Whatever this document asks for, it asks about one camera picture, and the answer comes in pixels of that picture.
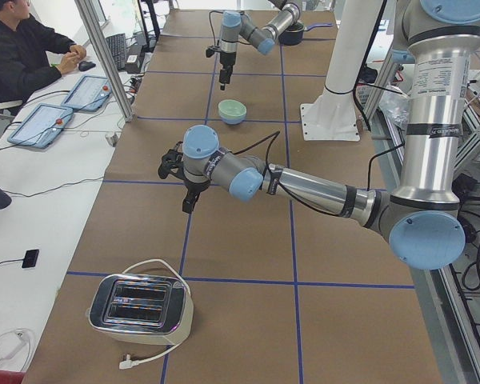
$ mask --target blue tablet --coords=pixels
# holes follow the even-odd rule
[[[83,75],[68,93],[61,106],[72,108],[75,112],[96,111],[110,96],[111,89],[107,78]]]
[[[8,137],[17,146],[46,148],[62,132],[73,117],[73,110],[64,106],[39,104]]]

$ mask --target man's hand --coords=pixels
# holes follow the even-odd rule
[[[83,60],[87,56],[86,49],[83,46],[79,46],[78,44],[70,46],[70,52],[73,54],[77,54],[80,60]]]
[[[62,57],[61,63],[58,66],[55,66],[55,68],[57,68],[61,74],[68,74],[76,69],[77,64],[80,61],[78,54],[68,52]]]

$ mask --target robotic arm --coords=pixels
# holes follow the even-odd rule
[[[300,18],[302,0],[270,0],[270,2],[279,8],[280,12],[261,29],[257,28],[250,17],[244,13],[224,11],[218,44],[206,49],[208,58],[212,57],[215,52],[220,54],[222,68],[218,81],[221,84],[221,90],[224,90],[226,84],[230,83],[233,74],[238,36],[242,36],[261,54],[268,54],[274,48],[278,36]]]
[[[441,3],[398,2],[395,25],[401,28],[395,42],[408,47],[416,65],[397,189],[359,190],[257,158],[238,158],[220,147],[211,128],[194,126],[185,134],[182,152],[178,147],[170,150],[159,168],[162,178],[172,173],[192,192],[184,210],[191,212],[211,181],[244,201],[262,189],[358,221],[383,236],[395,255],[412,267],[433,270],[452,263],[465,245],[456,219],[459,200],[451,184],[469,57],[480,47],[480,0],[469,5],[463,0]]]

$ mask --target light blue cap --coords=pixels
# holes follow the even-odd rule
[[[266,38],[259,44],[258,51],[261,54],[269,54],[269,52],[272,51],[272,48],[274,48],[274,46],[275,46],[275,41],[272,40],[271,38]]]
[[[390,247],[404,263],[420,270],[437,270],[454,262],[466,237],[453,216],[424,210],[400,220],[391,230]]]
[[[408,50],[392,50],[391,56],[398,64],[414,64],[414,56]]]
[[[243,202],[248,202],[259,190],[263,176],[255,168],[245,168],[230,184],[230,194]]]
[[[449,24],[480,21],[480,0],[421,0],[429,16]]]
[[[242,17],[239,12],[225,10],[222,16],[222,24],[228,28],[235,28],[242,23]]]
[[[183,153],[189,158],[207,158],[218,149],[217,133],[208,126],[193,126],[183,137]]]

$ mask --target green bowl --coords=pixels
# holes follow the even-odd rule
[[[218,104],[218,115],[226,124],[239,124],[246,118],[247,108],[236,100],[222,100]]]

